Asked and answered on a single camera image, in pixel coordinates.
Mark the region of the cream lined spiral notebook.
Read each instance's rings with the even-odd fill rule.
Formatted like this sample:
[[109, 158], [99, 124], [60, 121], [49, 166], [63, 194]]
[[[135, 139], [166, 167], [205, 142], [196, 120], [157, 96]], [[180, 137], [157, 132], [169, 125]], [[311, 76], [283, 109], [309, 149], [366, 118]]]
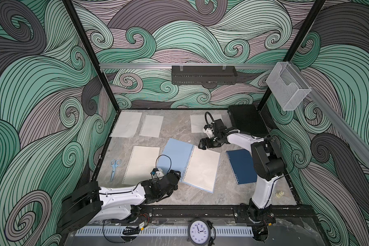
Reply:
[[159, 147], [134, 146], [122, 184], [136, 185], [149, 179], [159, 153]]

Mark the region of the dark blue spiral notebook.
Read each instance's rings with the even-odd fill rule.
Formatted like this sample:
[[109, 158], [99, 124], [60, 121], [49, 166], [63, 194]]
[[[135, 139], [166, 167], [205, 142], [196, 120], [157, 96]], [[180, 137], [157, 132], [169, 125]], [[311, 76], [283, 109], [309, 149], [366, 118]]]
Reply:
[[248, 150], [232, 150], [227, 151], [226, 154], [238, 185], [257, 181], [253, 159]]

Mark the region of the light blue spiral notebook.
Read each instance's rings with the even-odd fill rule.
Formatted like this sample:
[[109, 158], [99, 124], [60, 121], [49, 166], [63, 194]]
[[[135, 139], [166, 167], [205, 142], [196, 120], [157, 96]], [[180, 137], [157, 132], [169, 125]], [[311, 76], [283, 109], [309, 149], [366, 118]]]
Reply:
[[169, 170], [179, 171], [181, 182], [213, 193], [219, 159], [218, 152], [170, 138], [157, 167], [165, 174]]

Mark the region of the torn lined paper page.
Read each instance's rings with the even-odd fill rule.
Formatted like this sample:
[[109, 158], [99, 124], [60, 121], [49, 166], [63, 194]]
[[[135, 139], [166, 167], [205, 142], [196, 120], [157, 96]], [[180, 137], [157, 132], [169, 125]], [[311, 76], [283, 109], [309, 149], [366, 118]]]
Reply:
[[131, 138], [135, 135], [142, 113], [122, 111], [110, 137]]

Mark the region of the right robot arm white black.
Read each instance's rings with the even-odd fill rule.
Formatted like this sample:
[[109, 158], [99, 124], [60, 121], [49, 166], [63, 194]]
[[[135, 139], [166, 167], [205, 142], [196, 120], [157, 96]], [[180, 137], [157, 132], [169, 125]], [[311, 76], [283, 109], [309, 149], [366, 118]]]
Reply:
[[221, 119], [215, 120], [210, 112], [206, 112], [204, 117], [206, 125], [203, 132], [207, 137], [200, 140], [198, 147], [207, 150], [234, 144], [247, 150], [257, 174], [255, 192], [249, 201], [247, 213], [255, 223], [275, 223], [276, 219], [270, 209], [271, 196], [275, 183], [284, 177], [287, 166], [276, 141], [271, 137], [254, 137], [251, 133], [227, 128]]

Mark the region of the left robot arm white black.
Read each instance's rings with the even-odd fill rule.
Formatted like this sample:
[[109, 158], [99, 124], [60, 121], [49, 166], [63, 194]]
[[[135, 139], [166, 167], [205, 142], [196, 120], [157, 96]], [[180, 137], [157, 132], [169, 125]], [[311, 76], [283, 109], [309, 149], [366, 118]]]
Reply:
[[134, 221], [140, 215], [141, 205], [169, 197], [178, 189], [180, 179], [179, 171], [170, 170], [130, 187], [106, 188], [97, 181], [90, 182], [62, 199], [56, 232], [67, 234], [99, 220]]

